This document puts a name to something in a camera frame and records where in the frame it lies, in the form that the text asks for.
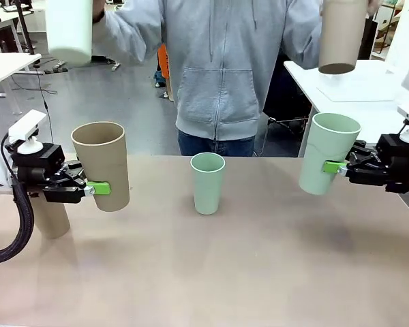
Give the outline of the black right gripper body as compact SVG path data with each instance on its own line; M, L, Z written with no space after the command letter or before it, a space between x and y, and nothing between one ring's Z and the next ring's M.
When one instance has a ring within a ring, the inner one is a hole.
M389 193L409 192L409 144L398 134L382 134L376 145L377 156L387 168L385 190Z

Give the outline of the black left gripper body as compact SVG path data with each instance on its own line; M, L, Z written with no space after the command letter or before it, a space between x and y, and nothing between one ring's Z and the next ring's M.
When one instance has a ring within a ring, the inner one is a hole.
M12 160L10 185L17 182L28 187L56 185L63 168L65 155L58 144L42 143L42 149L36 153L23 155L17 152L16 145L5 145L5 154Z

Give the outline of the pale green plastic cup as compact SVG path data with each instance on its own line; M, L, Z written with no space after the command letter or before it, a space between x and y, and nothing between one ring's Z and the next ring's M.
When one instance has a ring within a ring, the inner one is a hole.
M351 150L360 124L348 116L318 113L313 116L299 177L300 188L324 195Z
M194 175L194 205L201 215L212 215L219 208L225 159L216 153L199 153L190 160Z

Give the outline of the white plastic storage basket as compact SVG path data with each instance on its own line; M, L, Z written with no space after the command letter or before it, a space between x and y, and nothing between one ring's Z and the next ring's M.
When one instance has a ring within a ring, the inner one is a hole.
M317 89L330 101L389 102L399 90L399 78L383 61L358 61L345 74L318 73Z

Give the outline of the white plastic cup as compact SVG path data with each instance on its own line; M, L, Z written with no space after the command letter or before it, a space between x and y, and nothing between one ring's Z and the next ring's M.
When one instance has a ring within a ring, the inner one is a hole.
M46 0L48 51L72 65L86 65L92 55L93 0Z

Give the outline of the person's left forearm grey sleeve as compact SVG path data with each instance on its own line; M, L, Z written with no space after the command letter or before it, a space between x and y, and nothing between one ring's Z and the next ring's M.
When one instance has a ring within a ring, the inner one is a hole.
M286 56L303 69L319 65L322 19L319 14L290 10L286 15L282 48Z

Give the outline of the person's right forearm grey sleeve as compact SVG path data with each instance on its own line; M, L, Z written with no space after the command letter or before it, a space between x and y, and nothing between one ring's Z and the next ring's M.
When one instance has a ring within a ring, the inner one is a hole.
M139 6L103 11L93 24L93 43L107 57L125 65L140 65L154 55L160 26L152 12Z

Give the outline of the person's left hand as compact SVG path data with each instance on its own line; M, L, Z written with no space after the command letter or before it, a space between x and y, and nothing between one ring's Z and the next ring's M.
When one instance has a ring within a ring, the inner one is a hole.
M367 14L373 16L380 8L384 0L367 0Z

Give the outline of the person's right hand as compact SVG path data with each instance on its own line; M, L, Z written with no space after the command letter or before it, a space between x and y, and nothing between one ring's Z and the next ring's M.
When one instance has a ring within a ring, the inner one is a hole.
M92 23L98 23L104 17L106 0L93 0Z

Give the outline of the white side table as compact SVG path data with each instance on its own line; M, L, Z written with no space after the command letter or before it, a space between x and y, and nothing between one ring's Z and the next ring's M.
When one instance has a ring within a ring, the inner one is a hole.
M312 118L319 112L342 114L358 121L361 125L359 139L368 144L377 143L381 134L395 133L402 128L404 117L397 112L399 90L395 99L389 102L337 103L330 101L317 89L318 73L320 73L318 69L303 69L293 61L285 62L284 67L312 105L299 149L299 157L303 157L305 154Z

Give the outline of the black monitor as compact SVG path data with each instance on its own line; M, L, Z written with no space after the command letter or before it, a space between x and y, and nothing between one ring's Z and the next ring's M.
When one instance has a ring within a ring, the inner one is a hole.
M372 53L372 48L376 39L378 23L372 18L365 19L365 27L361 46L359 48L358 60L369 60Z

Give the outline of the wooden chair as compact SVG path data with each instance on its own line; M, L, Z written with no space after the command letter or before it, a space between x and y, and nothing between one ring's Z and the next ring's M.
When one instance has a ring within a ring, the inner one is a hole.
M380 55L391 43L397 28L403 4L385 2L374 15L374 21L378 23L376 39L374 42L374 52Z

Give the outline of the black stand pole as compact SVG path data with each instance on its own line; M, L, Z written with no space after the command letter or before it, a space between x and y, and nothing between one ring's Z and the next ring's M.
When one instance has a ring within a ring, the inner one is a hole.
M22 10L22 4L21 4L20 0L14 0L14 4L15 4L17 12L18 12L18 17L19 17L19 21L20 21L20 25L21 25L21 29L22 29L22 34L23 34L23 36L25 38L27 48L29 50L29 53L31 55L34 55L35 52L34 52L30 37L29 37L29 32L27 30L27 25L25 23L25 18L24 18L24 14L23 14L23 10Z

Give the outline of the white lab desk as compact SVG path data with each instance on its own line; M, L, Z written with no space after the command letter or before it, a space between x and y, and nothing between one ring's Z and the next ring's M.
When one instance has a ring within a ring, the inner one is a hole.
M19 21L20 18L18 12L5 12L0 8L0 30L10 28L10 31L12 32L12 43L14 44L14 47L18 52L23 53L24 50L22 49L21 42L16 30L16 22Z

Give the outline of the person in grey hoodie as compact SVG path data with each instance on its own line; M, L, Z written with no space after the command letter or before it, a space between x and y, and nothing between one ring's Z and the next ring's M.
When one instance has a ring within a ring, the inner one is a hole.
M126 0L121 9L132 5L160 26L154 54L166 45L181 154L252 156L277 57L285 54L286 15L320 15L320 0Z

